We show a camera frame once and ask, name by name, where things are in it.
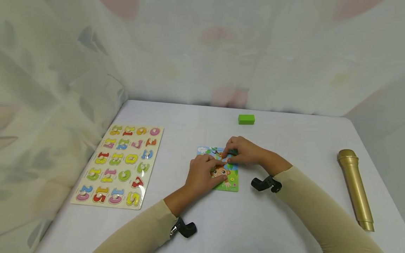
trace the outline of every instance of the cartoon monkey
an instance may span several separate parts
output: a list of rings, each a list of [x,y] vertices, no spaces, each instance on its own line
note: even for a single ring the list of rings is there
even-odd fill
[[[223,166],[216,167],[213,171],[211,171],[211,176],[218,177],[221,175],[226,175],[225,179],[225,186],[230,187],[230,183],[228,182],[228,175],[230,174],[229,170],[226,170]]]

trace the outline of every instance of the beige sleeve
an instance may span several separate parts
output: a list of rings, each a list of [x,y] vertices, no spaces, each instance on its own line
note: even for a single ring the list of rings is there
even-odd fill
[[[94,252],[154,252],[170,239],[176,222],[177,218],[161,200],[115,231]]]
[[[293,166],[274,179],[283,185],[277,196],[301,219],[323,252],[382,252],[356,220],[299,169]]]

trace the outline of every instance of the wooden number puzzle board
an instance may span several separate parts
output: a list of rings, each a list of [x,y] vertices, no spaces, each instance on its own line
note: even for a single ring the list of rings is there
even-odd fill
[[[162,134],[157,127],[111,126],[70,202],[139,210]]]

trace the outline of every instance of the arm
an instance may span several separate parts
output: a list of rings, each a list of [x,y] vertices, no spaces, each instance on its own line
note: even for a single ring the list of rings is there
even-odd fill
[[[183,187],[115,231],[94,252],[155,251],[170,239],[170,231],[184,209],[225,180],[226,176],[211,178],[210,174],[212,167],[224,164],[210,155],[198,155],[190,162]]]
[[[278,154],[243,137],[232,137],[224,150],[237,149],[232,163],[259,164],[282,183],[277,196],[301,219],[325,253],[382,252],[326,192]]]

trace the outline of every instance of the number peg puzzle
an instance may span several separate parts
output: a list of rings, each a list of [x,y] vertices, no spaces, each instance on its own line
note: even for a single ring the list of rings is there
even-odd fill
[[[209,154],[217,160],[226,162],[232,156],[237,155],[237,151],[231,150],[226,158],[222,158],[222,152],[224,149],[216,147],[198,147],[197,155]],[[217,166],[211,170],[211,176],[217,177],[221,175],[226,175],[228,178],[215,186],[214,189],[220,191],[239,191],[239,173],[237,164],[225,164],[224,166]]]
[[[139,210],[162,135],[163,128],[112,125],[70,202]]]

